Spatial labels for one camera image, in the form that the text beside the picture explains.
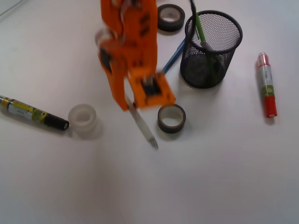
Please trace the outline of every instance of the blue pen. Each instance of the blue pen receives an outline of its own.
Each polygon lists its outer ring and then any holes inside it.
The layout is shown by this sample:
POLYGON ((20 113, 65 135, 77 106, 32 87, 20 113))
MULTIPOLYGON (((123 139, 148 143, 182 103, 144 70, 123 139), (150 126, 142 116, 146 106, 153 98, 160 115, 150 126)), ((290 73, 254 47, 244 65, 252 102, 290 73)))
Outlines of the blue pen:
POLYGON ((184 43, 185 43, 185 39, 181 42, 181 44, 177 48, 177 51, 173 54, 173 56, 171 57, 171 59, 168 61, 168 63, 163 68, 162 71, 164 72, 164 74, 166 74, 168 72, 168 70, 173 66, 173 64, 175 63, 175 61, 178 59, 178 57, 183 52, 183 50, 184 50, 184 43))

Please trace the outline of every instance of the clear tape roll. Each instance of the clear tape roll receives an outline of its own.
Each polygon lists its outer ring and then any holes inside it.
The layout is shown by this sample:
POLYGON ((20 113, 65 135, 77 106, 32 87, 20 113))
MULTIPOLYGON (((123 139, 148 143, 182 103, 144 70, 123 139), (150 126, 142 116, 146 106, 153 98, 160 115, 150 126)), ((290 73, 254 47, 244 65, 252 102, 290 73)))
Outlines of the clear tape roll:
POLYGON ((97 125, 97 113, 88 104, 80 104, 69 112, 69 123, 72 129, 78 133, 92 132, 97 125))

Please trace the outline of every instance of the dark tape roll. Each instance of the dark tape roll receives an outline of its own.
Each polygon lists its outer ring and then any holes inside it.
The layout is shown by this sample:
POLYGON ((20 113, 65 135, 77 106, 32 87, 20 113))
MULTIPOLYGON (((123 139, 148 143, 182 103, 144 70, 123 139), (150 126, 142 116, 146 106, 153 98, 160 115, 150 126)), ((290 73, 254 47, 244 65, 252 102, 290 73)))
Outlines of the dark tape roll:
POLYGON ((166 32, 180 30, 185 21, 185 12, 177 5, 165 4, 158 7, 158 28, 166 32), (174 21, 167 21, 164 18, 171 16, 174 21))
POLYGON ((165 133, 174 134, 181 131, 185 122, 186 113, 179 105, 162 106, 158 112, 158 126, 165 133), (176 126, 168 126, 162 121, 164 118, 179 118, 181 122, 176 126))

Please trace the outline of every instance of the pencil holder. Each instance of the pencil holder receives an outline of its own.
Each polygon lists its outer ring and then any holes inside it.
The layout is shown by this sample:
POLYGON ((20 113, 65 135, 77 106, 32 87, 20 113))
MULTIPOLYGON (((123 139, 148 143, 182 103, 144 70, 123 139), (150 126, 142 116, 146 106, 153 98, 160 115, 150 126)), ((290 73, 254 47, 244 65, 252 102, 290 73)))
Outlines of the pencil holder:
POLYGON ((242 29, 231 16, 218 11, 202 11, 187 21, 185 46, 181 61, 183 79, 200 89, 212 88, 225 77, 236 48, 242 41, 242 29), (198 16, 206 42, 195 26, 198 16))

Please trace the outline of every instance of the black marker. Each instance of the black marker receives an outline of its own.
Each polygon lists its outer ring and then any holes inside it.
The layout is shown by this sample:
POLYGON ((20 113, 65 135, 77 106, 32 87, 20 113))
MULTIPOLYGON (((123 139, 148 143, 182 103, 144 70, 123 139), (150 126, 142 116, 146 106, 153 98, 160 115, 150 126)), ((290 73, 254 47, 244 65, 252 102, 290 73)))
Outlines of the black marker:
POLYGON ((50 113, 29 106, 15 99, 0 96, 0 105, 7 108, 10 113, 21 115, 27 119, 34 120, 40 124, 59 130, 66 130, 70 125, 67 120, 56 117, 50 113))

